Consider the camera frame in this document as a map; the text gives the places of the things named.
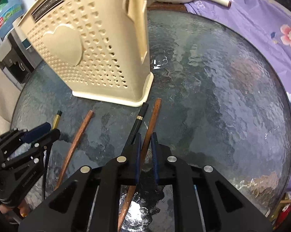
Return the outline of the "blue water jug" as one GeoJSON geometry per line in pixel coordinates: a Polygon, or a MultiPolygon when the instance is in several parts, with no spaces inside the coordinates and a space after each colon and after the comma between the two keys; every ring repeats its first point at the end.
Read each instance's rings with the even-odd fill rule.
{"type": "Polygon", "coordinates": [[[0,1],[0,38],[12,30],[13,22],[23,14],[21,0],[0,1]]]}

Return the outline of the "brown wooden chopstick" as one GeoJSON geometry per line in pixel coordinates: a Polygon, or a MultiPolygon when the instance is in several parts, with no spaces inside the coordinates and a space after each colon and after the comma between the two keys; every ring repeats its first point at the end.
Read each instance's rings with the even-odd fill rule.
{"type": "MultiPolygon", "coordinates": [[[[149,122],[149,126],[143,141],[143,145],[142,145],[142,149],[141,149],[141,156],[140,156],[140,167],[143,166],[145,158],[146,158],[146,154],[148,152],[148,148],[150,145],[150,140],[151,140],[151,135],[154,131],[154,127],[156,125],[156,121],[159,115],[159,111],[161,108],[161,103],[162,103],[162,99],[161,98],[157,98],[153,107],[153,111],[152,111],[152,115],[151,115],[151,119],[149,122]]],[[[119,213],[119,218],[118,218],[118,231],[121,230],[122,224],[125,220],[126,214],[129,210],[129,207],[131,205],[134,193],[135,193],[135,189],[136,186],[129,186],[128,188],[128,192],[127,195],[125,197],[125,201],[123,202],[122,208],[121,208],[121,212],[119,213]]]]}
{"type": "Polygon", "coordinates": [[[61,171],[59,173],[58,181],[57,181],[57,184],[56,184],[54,190],[57,190],[57,188],[59,188],[59,186],[63,182],[64,175],[66,173],[66,170],[68,169],[68,165],[72,159],[72,156],[73,156],[73,154],[74,154],[74,152],[75,152],[75,150],[76,150],[76,148],[81,140],[81,137],[83,136],[84,131],[86,130],[86,128],[89,125],[90,120],[93,118],[93,116],[94,116],[94,111],[92,111],[92,110],[88,111],[85,119],[83,120],[80,128],[78,129],[78,131],[73,139],[73,142],[69,148],[69,151],[64,159],[63,165],[61,167],[61,171]]]}

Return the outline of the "black thin-band chopstick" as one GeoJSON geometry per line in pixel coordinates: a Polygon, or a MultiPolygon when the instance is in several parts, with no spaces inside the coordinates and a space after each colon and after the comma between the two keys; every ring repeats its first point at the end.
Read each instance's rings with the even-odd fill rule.
{"type": "Polygon", "coordinates": [[[127,140],[126,140],[126,143],[124,145],[125,148],[133,144],[133,142],[135,140],[135,137],[136,137],[136,134],[139,131],[139,128],[140,128],[141,123],[143,121],[143,118],[144,118],[144,116],[145,116],[145,114],[146,114],[146,112],[148,110],[148,106],[149,106],[148,103],[143,103],[142,104],[141,109],[140,109],[138,115],[136,116],[136,119],[135,119],[135,122],[133,124],[133,127],[132,127],[132,129],[131,129],[131,131],[129,133],[129,136],[128,136],[127,140]]]}

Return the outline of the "purple floral cloth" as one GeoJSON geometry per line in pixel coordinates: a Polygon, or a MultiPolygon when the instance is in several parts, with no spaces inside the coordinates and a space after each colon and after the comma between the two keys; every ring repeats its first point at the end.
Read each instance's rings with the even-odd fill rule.
{"type": "MultiPolygon", "coordinates": [[[[291,106],[291,16],[266,0],[230,0],[227,8],[209,0],[186,3],[189,13],[219,22],[242,35],[279,75],[291,106]]],[[[291,177],[287,191],[291,191],[291,177]]]]}

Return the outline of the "grey water dispenser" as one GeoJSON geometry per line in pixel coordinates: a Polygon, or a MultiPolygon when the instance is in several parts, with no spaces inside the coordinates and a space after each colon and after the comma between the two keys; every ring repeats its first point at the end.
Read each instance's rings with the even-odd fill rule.
{"type": "Polygon", "coordinates": [[[0,45],[0,69],[19,89],[42,62],[42,58],[27,39],[21,40],[12,29],[0,45]]]}

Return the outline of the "dark wooden side table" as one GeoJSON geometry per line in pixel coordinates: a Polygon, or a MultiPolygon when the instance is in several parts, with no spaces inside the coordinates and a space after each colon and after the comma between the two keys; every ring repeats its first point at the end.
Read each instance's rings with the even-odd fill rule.
{"type": "Polygon", "coordinates": [[[184,4],[160,3],[153,2],[147,6],[147,10],[171,10],[178,12],[187,12],[184,4]]]}

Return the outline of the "black gold-band chopstick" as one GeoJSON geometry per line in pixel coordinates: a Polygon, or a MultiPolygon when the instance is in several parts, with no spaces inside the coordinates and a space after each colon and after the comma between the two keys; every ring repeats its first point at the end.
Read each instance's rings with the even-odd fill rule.
{"type": "MultiPolygon", "coordinates": [[[[53,120],[52,129],[56,129],[58,127],[61,115],[62,115],[62,111],[57,111],[57,114],[55,115],[55,118],[53,120]]],[[[45,150],[46,150],[45,164],[44,164],[45,171],[42,178],[42,200],[44,200],[46,197],[46,179],[47,179],[47,172],[48,172],[48,163],[49,163],[49,158],[50,158],[50,153],[51,153],[51,149],[46,148],[45,150]]]]}

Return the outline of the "cream plastic utensil holder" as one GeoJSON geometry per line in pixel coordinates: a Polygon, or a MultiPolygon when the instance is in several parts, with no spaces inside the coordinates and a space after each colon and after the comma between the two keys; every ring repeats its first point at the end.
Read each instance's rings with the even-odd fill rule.
{"type": "Polygon", "coordinates": [[[19,27],[76,97],[139,107],[150,70],[147,0],[37,0],[19,27]]]}

